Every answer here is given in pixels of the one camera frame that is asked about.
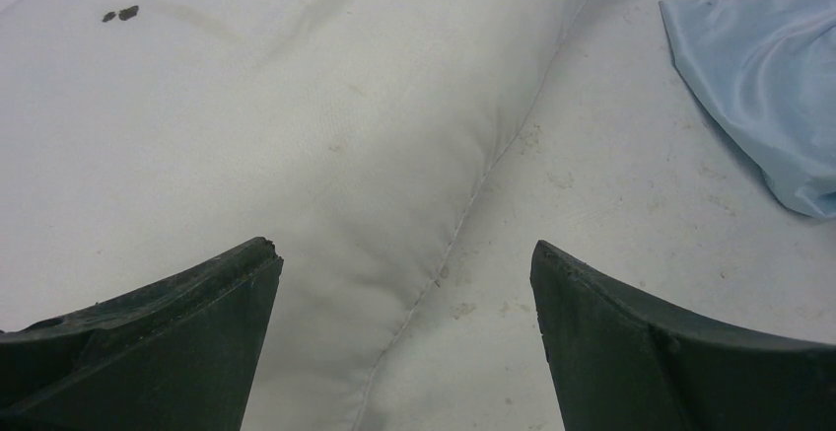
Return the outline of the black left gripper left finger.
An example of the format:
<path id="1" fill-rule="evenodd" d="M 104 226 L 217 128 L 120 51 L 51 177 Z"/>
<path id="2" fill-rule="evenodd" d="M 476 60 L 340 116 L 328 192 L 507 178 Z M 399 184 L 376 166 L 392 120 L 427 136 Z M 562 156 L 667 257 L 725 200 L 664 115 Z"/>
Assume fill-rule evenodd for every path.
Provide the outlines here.
<path id="1" fill-rule="evenodd" d="M 1 336 L 5 430 L 238 430 L 282 271 L 254 238 Z"/>

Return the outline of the light blue pillowcase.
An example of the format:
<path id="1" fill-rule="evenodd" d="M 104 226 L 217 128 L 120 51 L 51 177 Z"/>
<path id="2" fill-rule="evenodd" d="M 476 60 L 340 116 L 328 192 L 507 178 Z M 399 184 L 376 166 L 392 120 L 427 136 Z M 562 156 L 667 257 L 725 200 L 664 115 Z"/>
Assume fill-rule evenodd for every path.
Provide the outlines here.
<path id="1" fill-rule="evenodd" d="M 663 0 L 674 66 L 800 214 L 835 216 L 835 0 Z"/>

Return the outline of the white pillow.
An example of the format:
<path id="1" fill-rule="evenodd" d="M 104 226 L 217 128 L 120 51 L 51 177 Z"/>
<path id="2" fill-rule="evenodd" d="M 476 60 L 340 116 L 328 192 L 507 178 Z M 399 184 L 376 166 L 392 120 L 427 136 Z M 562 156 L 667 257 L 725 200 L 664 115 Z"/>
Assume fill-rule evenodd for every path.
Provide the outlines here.
<path id="1" fill-rule="evenodd" d="M 1 324 L 254 237 L 285 265 L 247 430 L 351 430 L 587 0 L 18 0 Z"/>

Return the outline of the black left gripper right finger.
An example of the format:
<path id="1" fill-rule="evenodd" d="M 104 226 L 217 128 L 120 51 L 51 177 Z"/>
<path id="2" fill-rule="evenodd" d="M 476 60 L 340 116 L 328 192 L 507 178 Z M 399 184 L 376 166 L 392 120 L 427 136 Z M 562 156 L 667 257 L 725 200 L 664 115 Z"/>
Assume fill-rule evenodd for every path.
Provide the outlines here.
<path id="1" fill-rule="evenodd" d="M 568 430 L 831 430 L 835 349 L 673 305 L 547 242 L 530 284 Z"/>

